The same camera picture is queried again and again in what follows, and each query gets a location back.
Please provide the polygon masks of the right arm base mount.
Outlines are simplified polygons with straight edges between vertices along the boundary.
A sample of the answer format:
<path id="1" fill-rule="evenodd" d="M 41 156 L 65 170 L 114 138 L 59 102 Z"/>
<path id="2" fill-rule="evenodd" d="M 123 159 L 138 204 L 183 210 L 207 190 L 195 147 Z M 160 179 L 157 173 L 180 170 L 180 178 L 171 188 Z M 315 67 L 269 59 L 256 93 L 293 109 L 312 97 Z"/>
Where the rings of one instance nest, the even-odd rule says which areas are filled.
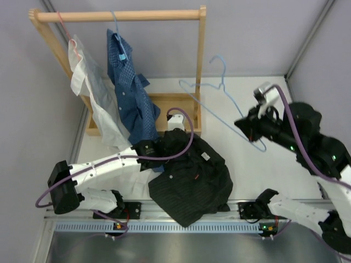
<path id="1" fill-rule="evenodd" d="M 291 220 L 273 215 L 268 209 L 254 201 L 238 202 L 240 219 L 250 224 L 258 224 L 262 240 L 271 239 L 283 234 L 290 226 Z"/>

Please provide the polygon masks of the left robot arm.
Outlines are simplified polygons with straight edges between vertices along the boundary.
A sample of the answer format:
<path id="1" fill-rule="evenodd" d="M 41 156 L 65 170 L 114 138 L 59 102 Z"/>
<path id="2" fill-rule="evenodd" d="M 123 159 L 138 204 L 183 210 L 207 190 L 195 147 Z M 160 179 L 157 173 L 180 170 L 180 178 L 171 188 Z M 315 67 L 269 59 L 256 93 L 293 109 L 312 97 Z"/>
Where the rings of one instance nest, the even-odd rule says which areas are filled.
<path id="1" fill-rule="evenodd" d="M 72 165 L 67 161 L 58 162 L 48 180 L 54 212 L 61 215 L 76 209 L 98 210 L 113 219 L 119 218 L 124 212 L 121 194 L 117 190 L 97 190 L 97 184 L 158 168 L 183 155 L 193 138 L 193 132 L 176 128 L 155 141 L 142 140 L 117 154 L 92 162 Z"/>

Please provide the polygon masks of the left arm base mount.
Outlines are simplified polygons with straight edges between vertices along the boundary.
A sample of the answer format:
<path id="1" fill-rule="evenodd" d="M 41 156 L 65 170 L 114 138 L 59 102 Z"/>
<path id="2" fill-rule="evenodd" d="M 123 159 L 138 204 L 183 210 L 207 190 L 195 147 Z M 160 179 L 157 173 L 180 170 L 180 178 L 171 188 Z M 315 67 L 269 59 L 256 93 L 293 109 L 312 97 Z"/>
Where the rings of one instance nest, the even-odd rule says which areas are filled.
<path id="1" fill-rule="evenodd" d="M 108 214 L 104 214 L 100 211 L 98 213 L 93 212 L 93 219 L 105 219 L 112 221 L 114 223 L 113 230 L 116 230 L 116 232 L 106 232 L 105 234 L 112 239 L 116 239 L 125 235 L 125 232 L 129 230 L 129 221 L 140 219 L 140 214 L 140 202 L 126 202 L 123 209 L 116 208 L 116 210 Z"/>

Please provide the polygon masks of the blue wire hanger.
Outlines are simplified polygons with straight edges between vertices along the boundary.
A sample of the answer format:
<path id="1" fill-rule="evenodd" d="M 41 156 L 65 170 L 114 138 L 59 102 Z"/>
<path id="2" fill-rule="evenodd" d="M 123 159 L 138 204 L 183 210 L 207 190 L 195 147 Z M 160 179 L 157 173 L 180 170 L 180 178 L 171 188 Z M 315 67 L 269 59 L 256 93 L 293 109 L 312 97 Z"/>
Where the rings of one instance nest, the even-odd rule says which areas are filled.
<path id="1" fill-rule="evenodd" d="M 215 60 L 220 60 L 223 64 L 223 71 L 220 76 L 220 82 L 218 85 L 210 84 L 210 83 L 201 83 L 201 84 L 196 84 L 196 83 L 189 83 L 188 81 L 184 79 L 179 80 L 179 86 L 188 94 L 190 95 L 196 102 L 198 102 L 201 107 L 203 107 L 206 111 L 208 111 L 213 117 L 215 117 L 217 120 L 219 120 L 222 124 L 224 124 L 226 127 L 228 127 L 232 132 L 237 134 L 241 139 L 245 140 L 249 144 L 251 144 L 254 148 L 256 148 L 260 152 L 266 152 L 267 147 L 265 143 L 259 139 L 258 141 L 261 143 L 262 147 L 259 147 L 256 145 L 254 142 L 250 142 L 247 137 L 243 135 L 241 131 L 238 131 L 235 129 L 231 124 L 227 122 L 227 117 L 223 119 L 220 115 L 216 114 L 214 111 L 212 111 L 209 107 L 205 105 L 204 102 L 201 102 L 200 99 L 196 99 L 194 95 L 191 95 L 188 89 L 185 86 L 188 86 L 189 88 L 201 88 L 201 87 L 208 87 L 208 88 L 213 88 L 216 90 L 216 93 L 213 92 L 211 93 L 212 97 L 208 99 L 208 101 L 211 102 L 212 106 L 216 106 L 216 110 L 220 111 L 220 113 L 231 113 L 231 111 L 228 111 L 228 103 L 226 103 L 227 100 L 230 100 L 231 103 L 235 106 L 238 114 L 240 117 L 244 117 L 242 111 L 240 110 L 239 106 L 237 105 L 236 101 L 234 98 L 226 91 L 226 86 L 225 86 L 225 73 L 227 70 L 227 65 L 225 63 L 225 60 L 221 55 L 215 55 L 211 58 L 210 64 L 214 62 Z"/>

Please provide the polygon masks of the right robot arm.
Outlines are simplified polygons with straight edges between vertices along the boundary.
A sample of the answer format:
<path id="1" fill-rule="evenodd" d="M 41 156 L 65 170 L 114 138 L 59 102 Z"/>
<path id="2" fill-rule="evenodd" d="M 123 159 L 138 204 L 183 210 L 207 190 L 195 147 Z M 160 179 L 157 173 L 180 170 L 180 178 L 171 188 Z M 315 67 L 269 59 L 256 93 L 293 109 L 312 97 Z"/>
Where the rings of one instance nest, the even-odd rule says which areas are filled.
<path id="1" fill-rule="evenodd" d="M 255 201 L 262 218 L 272 215 L 290 219 L 313 231 L 333 250 L 350 254 L 350 154 L 339 140 L 320 133 L 322 115 L 304 102 L 293 102 L 283 118 L 273 106 L 259 117 L 258 107 L 234 124 L 250 142 L 262 137 L 295 153 L 296 161 L 324 188 L 333 209 L 313 208 L 272 189 Z"/>

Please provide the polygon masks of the black pinstriped shirt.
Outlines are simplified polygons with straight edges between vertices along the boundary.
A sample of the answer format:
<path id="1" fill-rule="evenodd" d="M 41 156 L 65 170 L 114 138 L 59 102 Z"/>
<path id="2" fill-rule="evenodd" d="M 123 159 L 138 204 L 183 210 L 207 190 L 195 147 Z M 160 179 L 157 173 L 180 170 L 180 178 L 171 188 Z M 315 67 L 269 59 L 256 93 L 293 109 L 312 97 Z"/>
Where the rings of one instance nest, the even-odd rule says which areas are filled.
<path id="1" fill-rule="evenodd" d="M 217 209 L 227 204 L 233 182 L 224 158 L 194 134 L 190 148 L 166 162 L 148 187 L 151 199 L 164 210 L 183 204 Z M 195 218 L 180 215 L 175 221 L 188 227 Z"/>

